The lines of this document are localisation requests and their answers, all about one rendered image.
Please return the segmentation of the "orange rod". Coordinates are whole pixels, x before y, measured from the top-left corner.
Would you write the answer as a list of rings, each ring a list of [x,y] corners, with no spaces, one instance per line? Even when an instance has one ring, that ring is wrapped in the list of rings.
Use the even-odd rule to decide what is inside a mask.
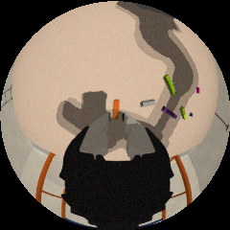
[[[119,120],[119,104],[120,100],[114,100],[114,119]]]

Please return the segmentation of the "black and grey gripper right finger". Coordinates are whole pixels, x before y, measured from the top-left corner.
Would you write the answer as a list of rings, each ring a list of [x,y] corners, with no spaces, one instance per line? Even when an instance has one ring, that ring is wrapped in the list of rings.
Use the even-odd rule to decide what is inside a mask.
[[[162,142],[147,128],[139,122],[123,113],[123,122],[126,123],[127,143],[126,154],[130,160],[135,155],[141,155],[141,160],[151,160],[162,165],[168,172],[170,178],[174,176],[169,154]]]

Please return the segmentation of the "purple rod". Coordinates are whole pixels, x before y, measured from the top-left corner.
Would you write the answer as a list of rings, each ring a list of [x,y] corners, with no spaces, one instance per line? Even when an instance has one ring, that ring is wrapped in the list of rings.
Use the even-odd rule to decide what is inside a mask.
[[[162,110],[164,110],[165,112],[167,112],[168,114],[170,114],[175,119],[177,118],[177,116],[173,112],[171,112],[167,107],[163,106]]]

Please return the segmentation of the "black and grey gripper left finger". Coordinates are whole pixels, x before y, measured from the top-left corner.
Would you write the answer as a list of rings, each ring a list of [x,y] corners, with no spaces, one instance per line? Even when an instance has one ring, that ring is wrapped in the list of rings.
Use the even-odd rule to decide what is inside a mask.
[[[107,120],[108,119],[108,120]],[[105,113],[90,126],[86,126],[68,145],[64,157],[62,170],[59,177],[65,180],[68,171],[79,162],[96,160],[96,155],[108,154],[108,123],[110,112]]]

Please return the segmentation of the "olive green rod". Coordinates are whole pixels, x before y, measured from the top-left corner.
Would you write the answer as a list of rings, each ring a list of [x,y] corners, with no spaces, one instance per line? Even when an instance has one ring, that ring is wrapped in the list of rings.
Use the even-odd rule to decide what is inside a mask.
[[[187,117],[186,117],[186,113],[185,113],[185,109],[183,106],[180,107],[180,110],[181,110],[181,113],[182,113],[182,116],[183,116],[183,119],[186,120]]]

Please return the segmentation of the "lime green rod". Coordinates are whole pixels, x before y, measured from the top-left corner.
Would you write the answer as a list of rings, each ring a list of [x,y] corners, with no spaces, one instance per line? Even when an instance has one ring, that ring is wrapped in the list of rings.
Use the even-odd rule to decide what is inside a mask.
[[[171,91],[172,95],[174,96],[176,94],[176,92],[175,92],[175,89],[173,87],[173,83],[172,83],[172,80],[171,80],[170,76],[166,75],[166,76],[164,76],[164,79],[165,79],[168,87],[170,88],[170,91]]]

